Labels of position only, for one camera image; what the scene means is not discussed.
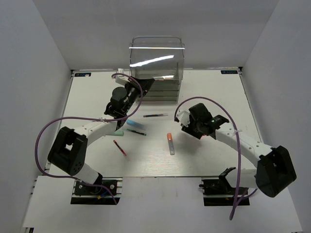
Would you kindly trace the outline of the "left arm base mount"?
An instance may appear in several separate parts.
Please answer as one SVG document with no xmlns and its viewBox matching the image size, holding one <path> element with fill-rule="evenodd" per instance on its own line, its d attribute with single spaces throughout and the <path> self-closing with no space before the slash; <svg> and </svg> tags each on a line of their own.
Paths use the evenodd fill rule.
<svg viewBox="0 0 311 233">
<path fill-rule="evenodd" d="M 122 193 L 123 178 L 103 178 L 102 187 L 91 187 L 76 181 L 71 195 L 71 204 L 76 205 L 116 205 L 119 203 Z"/>
</svg>

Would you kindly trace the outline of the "red gel pen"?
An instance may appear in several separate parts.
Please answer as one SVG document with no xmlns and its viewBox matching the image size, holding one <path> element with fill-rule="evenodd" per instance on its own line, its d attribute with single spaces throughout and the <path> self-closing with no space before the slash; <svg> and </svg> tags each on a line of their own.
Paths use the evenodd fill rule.
<svg viewBox="0 0 311 233">
<path fill-rule="evenodd" d="M 124 158 L 127 160 L 127 161 L 130 161 L 128 155 L 126 154 L 126 152 L 121 148 L 121 146 L 117 143 L 116 140 L 113 140 L 114 144 L 116 145 L 116 147 L 120 150 L 120 152 L 122 153 L 122 155 L 124 156 Z"/>
</svg>

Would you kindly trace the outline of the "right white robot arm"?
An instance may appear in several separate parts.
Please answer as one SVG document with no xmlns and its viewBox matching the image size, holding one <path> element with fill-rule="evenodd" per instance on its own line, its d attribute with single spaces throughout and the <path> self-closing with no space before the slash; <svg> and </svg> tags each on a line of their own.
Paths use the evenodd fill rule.
<svg viewBox="0 0 311 233">
<path fill-rule="evenodd" d="M 222 172 L 218 177 L 218 186 L 224 193 L 232 193 L 239 183 L 243 189 L 257 188 L 274 198 L 297 178 L 289 151 L 285 147 L 274 148 L 237 131 L 226 117 L 212 116 L 202 103 L 188 111 L 178 110 L 174 119 L 180 122 L 183 132 L 197 139 L 210 136 L 240 151 L 253 164 L 253 169 L 230 167 Z"/>
</svg>

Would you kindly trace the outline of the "clear drawer organizer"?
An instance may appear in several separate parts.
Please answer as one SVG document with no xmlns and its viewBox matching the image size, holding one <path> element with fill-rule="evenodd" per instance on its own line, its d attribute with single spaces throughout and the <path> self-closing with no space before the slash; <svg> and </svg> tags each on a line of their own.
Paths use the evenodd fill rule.
<svg viewBox="0 0 311 233">
<path fill-rule="evenodd" d="M 184 71 L 182 39 L 169 35 L 136 36 L 129 50 L 131 75 L 155 80 L 143 101 L 177 102 Z"/>
</svg>

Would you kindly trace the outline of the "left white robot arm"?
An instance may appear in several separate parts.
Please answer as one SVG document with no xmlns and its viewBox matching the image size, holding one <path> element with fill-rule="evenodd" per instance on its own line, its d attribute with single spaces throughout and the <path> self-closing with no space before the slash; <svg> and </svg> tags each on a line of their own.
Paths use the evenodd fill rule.
<svg viewBox="0 0 311 233">
<path fill-rule="evenodd" d="M 134 102 L 141 100 L 154 82 L 153 78 L 131 77 L 123 86 L 116 87 L 104 111 L 104 116 L 112 118 L 101 117 L 75 129 L 61 128 L 48 154 L 48 161 L 70 177 L 86 183 L 91 193 L 99 193 L 103 187 L 103 176 L 85 163 L 86 150 L 96 140 L 121 128 Z"/>
</svg>

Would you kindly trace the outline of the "green gel pen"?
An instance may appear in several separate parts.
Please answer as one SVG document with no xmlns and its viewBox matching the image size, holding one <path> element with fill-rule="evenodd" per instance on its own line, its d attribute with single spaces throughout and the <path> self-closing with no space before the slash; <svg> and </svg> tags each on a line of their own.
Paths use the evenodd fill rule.
<svg viewBox="0 0 311 233">
<path fill-rule="evenodd" d="M 135 131 L 135 130 L 132 130 L 132 129 L 126 129 L 126 130 L 129 131 L 129 132 L 132 132 L 132 133 L 136 133 L 136 134 L 139 134 L 139 135 L 143 135 L 143 136 L 146 136 L 146 135 L 147 135 L 146 133 L 138 132 L 138 131 Z"/>
</svg>

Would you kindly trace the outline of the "purple gel pen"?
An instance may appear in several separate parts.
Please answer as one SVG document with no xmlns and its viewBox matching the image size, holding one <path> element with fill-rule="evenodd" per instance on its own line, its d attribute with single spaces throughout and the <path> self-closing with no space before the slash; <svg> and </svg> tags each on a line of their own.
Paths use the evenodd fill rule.
<svg viewBox="0 0 311 233">
<path fill-rule="evenodd" d="M 167 113 L 143 115 L 144 118 L 148 118 L 148 117 L 167 117 L 167 116 L 168 116 Z"/>
</svg>

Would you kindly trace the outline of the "orange highlighter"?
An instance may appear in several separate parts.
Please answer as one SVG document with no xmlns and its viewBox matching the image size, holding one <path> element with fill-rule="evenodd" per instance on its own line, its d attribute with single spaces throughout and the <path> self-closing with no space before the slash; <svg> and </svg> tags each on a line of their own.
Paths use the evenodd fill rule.
<svg viewBox="0 0 311 233">
<path fill-rule="evenodd" d="M 170 155 L 175 155 L 175 149 L 174 149 L 174 144 L 173 144 L 173 137 L 172 137 L 171 133 L 167 133 L 167 140 L 168 140 Z"/>
</svg>

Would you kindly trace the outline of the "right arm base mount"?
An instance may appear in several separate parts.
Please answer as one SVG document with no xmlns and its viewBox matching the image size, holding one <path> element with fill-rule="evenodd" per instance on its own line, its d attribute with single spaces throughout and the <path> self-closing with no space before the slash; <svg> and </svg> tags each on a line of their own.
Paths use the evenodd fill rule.
<svg viewBox="0 0 311 233">
<path fill-rule="evenodd" d="M 235 167 L 227 168 L 218 177 L 202 178 L 199 189 L 203 191 L 205 207 L 233 206 L 236 186 L 226 180 L 228 174 L 237 171 Z"/>
</svg>

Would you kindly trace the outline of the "blue highlighter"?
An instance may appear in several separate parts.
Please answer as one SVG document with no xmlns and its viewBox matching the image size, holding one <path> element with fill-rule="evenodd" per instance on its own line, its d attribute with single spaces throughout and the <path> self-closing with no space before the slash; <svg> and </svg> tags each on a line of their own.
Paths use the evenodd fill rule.
<svg viewBox="0 0 311 233">
<path fill-rule="evenodd" d="M 129 126 L 141 129 L 141 130 L 146 130 L 146 126 L 145 125 L 140 124 L 140 123 L 138 123 L 136 121 L 133 121 L 133 120 L 130 120 L 130 119 L 127 119 L 126 124 L 129 125 Z"/>
</svg>

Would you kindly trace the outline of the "green highlighter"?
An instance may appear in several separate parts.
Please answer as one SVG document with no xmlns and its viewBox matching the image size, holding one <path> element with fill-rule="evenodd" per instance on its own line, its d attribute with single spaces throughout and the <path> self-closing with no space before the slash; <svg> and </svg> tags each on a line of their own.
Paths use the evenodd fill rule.
<svg viewBox="0 0 311 233">
<path fill-rule="evenodd" d="M 124 136 L 124 131 L 123 130 L 117 130 L 113 133 L 114 136 Z"/>
</svg>

